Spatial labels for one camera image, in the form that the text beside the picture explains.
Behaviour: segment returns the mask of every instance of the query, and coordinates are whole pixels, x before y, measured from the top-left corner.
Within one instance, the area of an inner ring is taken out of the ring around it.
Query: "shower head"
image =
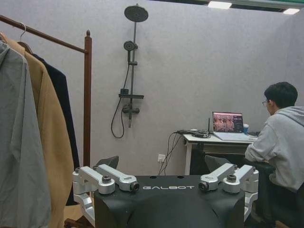
[[[123,44],[123,47],[127,51],[133,51],[136,48],[136,44],[134,44],[133,41],[129,40]]]
[[[143,22],[148,18],[148,12],[138,4],[125,8],[124,15],[126,18],[134,22]]]

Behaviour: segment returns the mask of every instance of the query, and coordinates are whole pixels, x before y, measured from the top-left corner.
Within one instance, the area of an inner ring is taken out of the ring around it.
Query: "gray hoodie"
[[[269,161],[276,174],[271,181],[298,190],[304,182],[304,107],[283,108],[269,117],[245,157]]]
[[[50,194],[28,63],[2,41],[0,168],[0,227],[47,227]]]

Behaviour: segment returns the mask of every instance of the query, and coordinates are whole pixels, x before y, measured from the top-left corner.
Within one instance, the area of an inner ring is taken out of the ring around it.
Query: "keyboard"
[[[223,141],[254,142],[257,140],[257,137],[244,133],[214,132],[214,134]]]

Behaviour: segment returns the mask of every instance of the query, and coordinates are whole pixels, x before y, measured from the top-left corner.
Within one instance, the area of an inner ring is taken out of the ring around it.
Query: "laptop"
[[[243,114],[212,112],[214,135],[223,141],[254,142],[257,138],[244,134]]]

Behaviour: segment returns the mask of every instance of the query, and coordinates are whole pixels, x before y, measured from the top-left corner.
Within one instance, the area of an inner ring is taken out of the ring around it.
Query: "clothing rack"
[[[90,166],[90,148],[91,148],[91,77],[92,77],[92,38],[90,30],[86,31],[85,48],[79,48],[60,39],[49,36],[36,29],[33,29],[23,23],[14,21],[3,15],[0,15],[0,21],[12,25],[16,28],[26,30],[26,32],[42,37],[54,43],[68,47],[85,55],[85,76],[84,76],[84,135],[83,135],[83,165]]]

